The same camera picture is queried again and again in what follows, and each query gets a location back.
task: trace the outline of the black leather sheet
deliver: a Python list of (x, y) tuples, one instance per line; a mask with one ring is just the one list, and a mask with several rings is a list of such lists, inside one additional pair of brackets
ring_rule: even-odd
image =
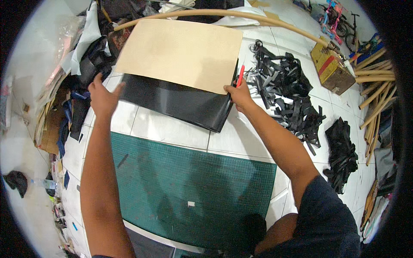
[(232, 107), (229, 94), (216, 94), (132, 74), (125, 74), (123, 81), (126, 86), (120, 99), (216, 133), (221, 132)]

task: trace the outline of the cutting mat grid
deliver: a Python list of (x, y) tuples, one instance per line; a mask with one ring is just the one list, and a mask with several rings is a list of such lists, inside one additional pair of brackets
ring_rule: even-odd
[(111, 134), (126, 221), (181, 243), (228, 250), (247, 244), (245, 215), (265, 218), (275, 164)]

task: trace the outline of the white tile floor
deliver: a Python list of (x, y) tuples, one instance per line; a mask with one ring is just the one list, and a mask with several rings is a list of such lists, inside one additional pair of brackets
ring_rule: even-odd
[[(292, 5), (290, 1), (281, 0), (276, 3), (269, 0), (262, 1), (269, 2), (271, 6), (261, 8), (278, 14), (281, 20), (304, 29), (317, 37), (322, 35), (317, 22), (297, 6)], [(327, 116), (318, 131), (321, 148), (315, 148), (316, 156), (309, 152), (314, 165), (321, 174), (323, 169), (329, 168), (329, 149), (324, 131), (340, 116), (349, 122), (351, 126), (350, 139), (356, 145), (356, 152), (359, 154), (359, 169), (350, 175), (344, 194), (339, 195), (339, 198), (348, 206), (359, 224), (363, 215), (367, 193), (375, 178), (375, 166), (374, 164), (371, 166), (365, 164), (364, 130), (359, 130), (358, 125), (362, 123), (366, 110), (358, 109), (358, 105), (363, 101), (363, 97), (359, 94), (358, 85), (353, 85), (341, 96), (337, 96), (323, 88), (309, 54), (314, 42), (299, 34), (274, 27), (240, 27), (237, 29), (244, 33), (239, 62), (246, 66), (246, 70), (253, 66), (251, 63), (253, 54), (249, 50), (249, 45), (254, 44), (256, 39), (262, 40), (264, 47), (275, 55), (284, 55), (285, 52), (290, 52), (301, 61), (304, 74), (313, 86), (313, 90), (310, 92), (311, 102), (316, 110), (318, 110), (319, 105), (322, 106), (323, 114)], [(348, 54), (345, 47), (342, 48), (342, 52)], [(122, 74), (113, 72), (104, 82), (104, 85), (109, 91), (113, 91), (121, 80)], [(112, 119), (111, 130), (114, 132), (214, 154), (274, 162), (251, 123), (235, 108), (231, 110), (221, 133), (211, 133), (197, 126), (123, 101), (119, 102)], [(82, 128), (84, 134), (82, 140), (78, 142), (69, 137), (66, 142), (66, 155), (63, 158), (63, 165), (71, 176), (68, 189), (63, 190), (64, 206), (70, 216), (73, 217), (73, 220), (80, 225), (79, 231), (83, 231), (83, 228), (79, 194), (76, 186), (80, 185), (85, 149), (93, 130), (94, 121), (95, 115), (93, 110), (90, 109)], [(270, 203), (266, 216), (267, 227), (270, 227), (283, 215), (297, 212), (290, 180), (279, 168), (277, 168), (272, 198), (273, 201)], [(77, 239), (77, 241), (80, 241), (77, 244), (79, 250), (85, 252), (85, 255), (90, 255), (88, 249), (85, 249), (85, 246), (81, 243), (82, 241), (87, 242), (85, 239), (84, 234), (83, 239)]]

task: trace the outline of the red pen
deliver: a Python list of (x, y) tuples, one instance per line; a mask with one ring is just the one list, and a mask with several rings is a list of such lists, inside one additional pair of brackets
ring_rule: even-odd
[(244, 70), (245, 70), (245, 65), (242, 65), (242, 66), (241, 66), (240, 76), (238, 77), (238, 82), (237, 82), (236, 88), (238, 88), (238, 87), (241, 85), (242, 76), (244, 75)]

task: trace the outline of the black leather scrap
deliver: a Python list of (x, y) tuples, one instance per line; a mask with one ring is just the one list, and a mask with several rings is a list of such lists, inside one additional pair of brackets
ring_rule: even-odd
[(318, 139), (318, 127), (326, 118), (323, 115), (323, 108), (318, 106), (318, 112), (311, 105), (310, 97), (294, 97), (293, 104), (286, 104), (282, 98), (277, 98), (275, 102), (281, 107), (276, 108), (274, 119), (284, 125), (286, 129), (295, 134), (302, 142), (306, 142), (311, 153), (316, 153), (312, 145), (320, 148)]
[[(313, 87), (301, 69), (300, 60), (287, 52), (285, 56), (276, 56), (260, 40), (256, 40), (250, 50), (254, 53), (256, 67), (248, 71), (252, 78), (248, 84), (257, 88), (267, 109), (278, 105), (273, 118), (302, 142), (306, 142), (315, 156), (312, 145), (321, 147), (318, 127), (326, 116), (323, 116), (320, 106), (317, 112), (311, 105), (308, 94)], [(292, 99), (293, 103), (287, 104), (277, 95)]]
[(264, 88), (264, 78), (277, 76), (271, 80), (271, 84), (266, 85), (266, 92), (273, 92), (288, 98), (307, 97), (313, 89), (304, 72), (301, 69), (300, 60), (294, 55), (286, 52), (285, 56), (276, 56), (263, 46), (260, 40), (255, 41), (255, 45), (250, 46), (257, 61), (255, 72), (261, 76), (256, 76), (260, 88)]
[(330, 157), (328, 162), (331, 169), (323, 170), (328, 177), (328, 182), (338, 194), (343, 194), (344, 184), (357, 170), (358, 155), (355, 153), (356, 146), (350, 140), (350, 126), (347, 121), (340, 117), (325, 131), (328, 145), (330, 146)]

